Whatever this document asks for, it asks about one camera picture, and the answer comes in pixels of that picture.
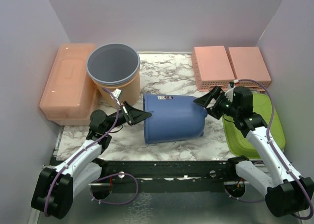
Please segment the orange plastic bucket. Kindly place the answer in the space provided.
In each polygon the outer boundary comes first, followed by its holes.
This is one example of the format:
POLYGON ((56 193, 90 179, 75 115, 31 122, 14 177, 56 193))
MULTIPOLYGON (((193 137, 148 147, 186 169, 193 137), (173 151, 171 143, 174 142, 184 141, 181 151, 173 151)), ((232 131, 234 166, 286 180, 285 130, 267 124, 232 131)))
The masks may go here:
POLYGON ((105 102, 111 107, 115 107, 115 103, 113 99, 111 98, 110 94, 103 90, 104 87, 110 90, 111 92, 113 92, 115 89, 120 89, 122 93, 120 94, 119 101, 120 102, 126 101, 129 105, 134 105, 140 98, 140 90, 141 90, 140 70, 136 72, 133 78, 131 78, 130 80, 122 84, 105 85, 95 80, 93 80, 93 82, 96 84, 105 102))

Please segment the pink perforated basket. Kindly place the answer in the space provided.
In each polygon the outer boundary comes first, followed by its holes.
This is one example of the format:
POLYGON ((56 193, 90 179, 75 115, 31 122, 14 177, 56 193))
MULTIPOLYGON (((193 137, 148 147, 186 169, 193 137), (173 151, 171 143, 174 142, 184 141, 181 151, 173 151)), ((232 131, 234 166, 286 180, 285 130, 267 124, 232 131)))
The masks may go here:
POLYGON ((268 87, 271 77, 258 47, 229 47, 227 51, 235 79, 251 79, 268 87))
POLYGON ((227 90, 234 80, 224 46, 194 47, 191 60, 198 91, 206 92, 215 86, 227 90))

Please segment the green plastic tray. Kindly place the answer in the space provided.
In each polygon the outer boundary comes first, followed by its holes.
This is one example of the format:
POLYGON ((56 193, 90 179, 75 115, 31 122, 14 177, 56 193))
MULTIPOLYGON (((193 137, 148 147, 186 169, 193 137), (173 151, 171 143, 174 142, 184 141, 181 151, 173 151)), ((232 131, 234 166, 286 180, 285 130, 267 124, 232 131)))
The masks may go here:
MULTIPOLYGON (((270 98, 261 93, 253 94, 253 111, 260 114, 266 123, 269 123, 271 117, 270 98)), ((246 156, 249 159, 259 159, 260 156, 251 143, 243 137, 242 133, 233 124, 233 119, 225 116, 222 119, 225 131, 226 141, 232 154, 235 156, 246 156)), ((285 148, 286 140, 278 114, 274 114, 271 124, 271 135, 281 150, 285 148)))

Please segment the light blue plastic bucket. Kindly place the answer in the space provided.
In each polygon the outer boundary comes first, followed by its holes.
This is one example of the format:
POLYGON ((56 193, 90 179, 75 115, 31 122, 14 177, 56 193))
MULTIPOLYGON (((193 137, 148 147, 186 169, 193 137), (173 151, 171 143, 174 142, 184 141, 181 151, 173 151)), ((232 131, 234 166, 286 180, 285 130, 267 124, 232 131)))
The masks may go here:
POLYGON ((94 50, 86 63, 92 80, 104 85, 119 85, 131 80, 140 69, 140 57, 132 47, 111 43, 94 50))

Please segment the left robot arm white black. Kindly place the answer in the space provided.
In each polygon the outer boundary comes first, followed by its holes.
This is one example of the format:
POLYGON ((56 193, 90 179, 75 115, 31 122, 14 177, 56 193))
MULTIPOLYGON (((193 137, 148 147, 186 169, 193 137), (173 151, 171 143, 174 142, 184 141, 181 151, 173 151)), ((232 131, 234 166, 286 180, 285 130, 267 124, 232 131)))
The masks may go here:
POLYGON ((117 111, 107 115, 95 110, 90 116, 89 132, 83 145, 54 168, 45 167, 39 174, 31 207, 46 216, 62 219, 69 212, 75 196, 92 181, 103 182, 108 169, 98 159, 109 146, 110 132, 125 123, 138 124, 151 117, 126 101, 117 103, 117 111))

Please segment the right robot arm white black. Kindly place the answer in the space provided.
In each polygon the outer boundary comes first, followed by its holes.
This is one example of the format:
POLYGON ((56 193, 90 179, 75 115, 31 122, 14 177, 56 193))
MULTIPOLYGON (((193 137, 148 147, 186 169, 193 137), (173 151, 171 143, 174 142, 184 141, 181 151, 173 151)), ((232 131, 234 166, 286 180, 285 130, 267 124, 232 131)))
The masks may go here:
POLYGON ((313 217, 314 182, 310 177, 303 177, 277 146, 270 133, 271 124, 253 110, 253 94, 249 88, 237 86, 224 92, 216 86, 194 103, 216 119, 224 115, 231 117, 268 169, 265 174, 247 157, 239 156, 228 160, 229 165, 225 168, 228 179, 241 177, 248 181, 263 195, 275 217, 292 215, 301 220, 313 217))

